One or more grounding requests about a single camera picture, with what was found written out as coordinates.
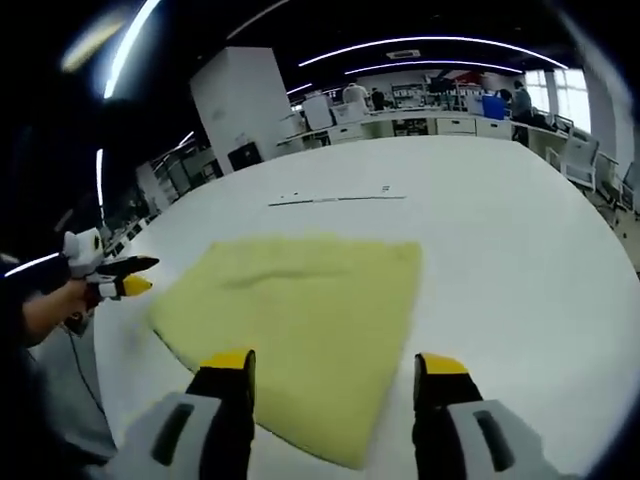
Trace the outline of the person's left hand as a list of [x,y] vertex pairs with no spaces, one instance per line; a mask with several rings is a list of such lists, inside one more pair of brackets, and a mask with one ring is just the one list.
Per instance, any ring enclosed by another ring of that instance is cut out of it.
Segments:
[[48,295],[49,313],[56,325],[64,325],[76,335],[82,335],[90,313],[98,304],[91,285],[85,280],[71,279]]

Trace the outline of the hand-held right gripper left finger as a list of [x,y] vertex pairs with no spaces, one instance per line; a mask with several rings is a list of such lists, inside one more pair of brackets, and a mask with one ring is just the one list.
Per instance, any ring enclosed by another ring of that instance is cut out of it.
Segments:
[[184,392],[172,392],[128,429],[110,479],[246,479],[255,435],[256,354],[219,352]]

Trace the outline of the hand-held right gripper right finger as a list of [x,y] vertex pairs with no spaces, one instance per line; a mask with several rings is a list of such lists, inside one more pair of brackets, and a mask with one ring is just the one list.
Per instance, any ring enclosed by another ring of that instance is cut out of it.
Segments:
[[414,357],[412,442],[420,479],[562,479],[542,440],[468,369],[446,356]]

